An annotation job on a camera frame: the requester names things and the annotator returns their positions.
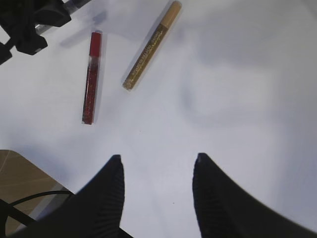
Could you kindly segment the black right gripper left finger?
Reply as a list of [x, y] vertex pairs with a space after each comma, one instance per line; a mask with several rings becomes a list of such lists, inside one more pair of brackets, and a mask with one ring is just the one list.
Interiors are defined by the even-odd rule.
[[0, 202], [0, 236], [4, 238], [9, 216], [21, 218], [26, 227], [13, 238], [122, 238], [120, 221], [124, 205], [124, 168], [120, 155], [113, 155], [77, 194], [59, 208], [35, 221], [15, 208], [38, 193], [10, 204]]

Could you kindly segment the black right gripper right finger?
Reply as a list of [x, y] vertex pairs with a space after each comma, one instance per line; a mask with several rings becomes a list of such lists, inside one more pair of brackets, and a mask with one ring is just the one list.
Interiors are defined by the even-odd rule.
[[194, 208], [203, 238], [315, 238], [317, 234], [268, 208], [206, 154], [194, 165]]

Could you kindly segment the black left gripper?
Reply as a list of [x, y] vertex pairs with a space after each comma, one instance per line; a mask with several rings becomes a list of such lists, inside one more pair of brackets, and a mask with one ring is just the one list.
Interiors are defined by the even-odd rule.
[[12, 58], [10, 50], [35, 55], [48, 44], [35, 30], [35, 10], [38, 0], [2, 0], [0, 2], [0, 26], [8, 34], [9, 40], [0, 44], [0, 62]]

